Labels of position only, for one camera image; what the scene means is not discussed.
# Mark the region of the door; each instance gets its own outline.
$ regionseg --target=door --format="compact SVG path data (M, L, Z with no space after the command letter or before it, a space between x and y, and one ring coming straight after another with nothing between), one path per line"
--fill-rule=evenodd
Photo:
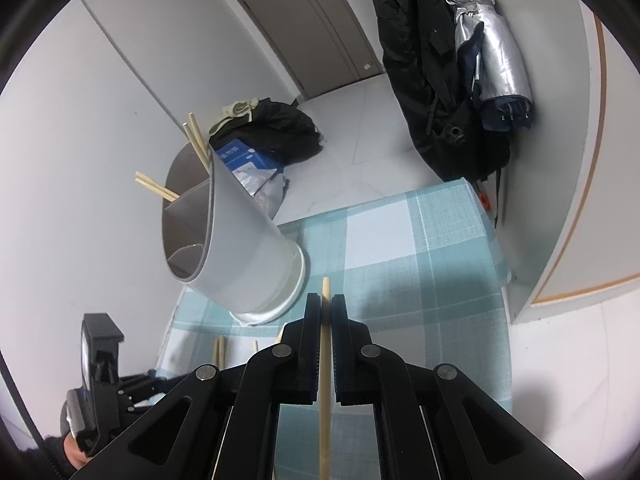
M382 70L344 0L239 0L307 98Z

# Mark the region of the folded umbrella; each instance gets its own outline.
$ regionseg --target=folded umbrella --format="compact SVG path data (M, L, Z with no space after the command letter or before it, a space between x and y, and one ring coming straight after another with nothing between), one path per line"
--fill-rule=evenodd
M495 0L446 0L454 7L458 69L487 130L529 128L533 95L522 53Z

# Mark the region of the white marble floor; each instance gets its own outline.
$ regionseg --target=white marble floor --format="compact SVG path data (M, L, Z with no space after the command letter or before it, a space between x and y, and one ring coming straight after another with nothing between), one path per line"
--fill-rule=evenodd
M286 169L276 223L439 183L412 147L386 76L300 109L325 146ZM639 329L640 290L510 327L514 416L588 480L620 478L640 442Z

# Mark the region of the checkered tablecloth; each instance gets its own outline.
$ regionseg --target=checkered tablecloth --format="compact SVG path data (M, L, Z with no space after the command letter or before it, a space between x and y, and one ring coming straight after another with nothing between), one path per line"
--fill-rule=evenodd
M280 319L240 326L222 307L186 289L175 309L158 368L174 376L211 361L227 337L226 367L246 362L252 343L274 344L280 327L302 317L308 292L331 278L349 317L375 343L411 364L460 368L506 409L511 361L500 286L508 268L494 229L464 180L352 206L280 226L302 247L309 278ZM276 442L278 480L318 476L316 406L283 406ZM370 406L334 405L332 478L380 477Z

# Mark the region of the orange trim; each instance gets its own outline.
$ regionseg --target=orange trim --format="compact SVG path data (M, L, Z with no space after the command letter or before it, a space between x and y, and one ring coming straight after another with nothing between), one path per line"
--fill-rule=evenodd
M564 300L565 298L572 298L573 296L581 296L582 294L589 294L590 292L597 292L598 290L604 290L606 288L611 288L612 286L622 285L626 282L632 282L633 280L637 280L638 278L640 278L640 272L636 272L635 274L627 276L626 278L620 278L619 280L615 280L614 282L604 283L603 285L590 286L588 288L576 290L575 292L556 294L555 296L547 296L546 298L536 298L536 300L533 301L532 304L548 303L549 301Z
M542 301L540 299L540 294L544 291L546 284L551 279L554 271L558 267L566 248L569 245L569 241L571 241L571 237L574 235L575 228L578 225L578 220L580 219L580 215L582 214L582 210L584 209L584 204L587 202L587 197L589 195L589 190L591 189L591 183L593 181L593 175L596 172L596 165L598 164L598 156L600 155L600 147L602 145L602 132L604 130L604 117L605 112L607 110L607 54L605 51L604 44L604 32L602 30L602 22L600 19L594 14L593 15L596 24L596 33L598 35L598 50L600 51L600 116L598 118L598 131L596 133L596 144L593 149L593 159L591 160L591 167L589 168L589 174L587 175L587 182L584 186L584 192L582 197L580 198L580 204L578 205L578 210L575 213L574 222L571 224L571 228L569 229L569 233L564 240L564 244L558 253L558 257L556 258L551 270L545 278L542 286L540 287L540 291L538 296L532 303L539 303Z

